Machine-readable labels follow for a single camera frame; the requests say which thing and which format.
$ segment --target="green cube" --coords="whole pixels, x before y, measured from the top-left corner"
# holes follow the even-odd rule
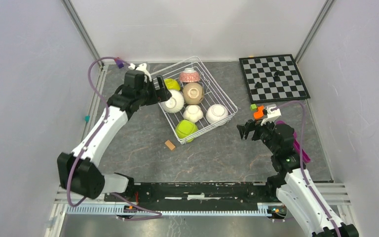
[[[255,104],[251,105],[251,111],[255,111],[258,109],[258,107]]]

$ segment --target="orange gripper part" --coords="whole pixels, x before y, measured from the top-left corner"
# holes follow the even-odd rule
[[[265,106],[263,106],[263,105],[258,107],[258,111],[256,111],[254,113],[254,119],[255,120],[258,120],[264,116],[264,112],[263,112],[264,108],[265,108]]]

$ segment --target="magenta part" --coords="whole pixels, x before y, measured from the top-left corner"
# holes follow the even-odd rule
[[[277,121],[275,124],[285,124],[284,121]],[[300,152],[300,144],[299,142],[297,141],[297,133],[294,131],[294,144],[293,144],[293,147],[294,149],[296,150],[297,153]],[[305,163],[309,163],[311,160],[310,160],[310,157],[308,157],[307,153],[304,151],[303,149],[303,161]]]

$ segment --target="beige bowl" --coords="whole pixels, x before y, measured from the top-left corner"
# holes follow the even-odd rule
[[[198,105],[204,99],[204,90],[196,82],[188,83],[182,89],[185,102],[189,105]]]

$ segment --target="white bowl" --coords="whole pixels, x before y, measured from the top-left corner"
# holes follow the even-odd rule
[[[177,90],[169,90],[172,94],[171,98],[165,102],[160,103],[163,110],[167,113],[177,113],[184,107],[184,97],[182,93]]]
[[[205,118],[211,124],[220,121],[228,116],[228,111],[226,107],[220,104],[212,105],[208,108],[207,113],[205,114]],[[226,121],[220,122],[217,126],[221,126],[225,124]]]
[[[198,105],[188,105],[182,116],[186,120],[196,123],[204,117],[204,114]]]

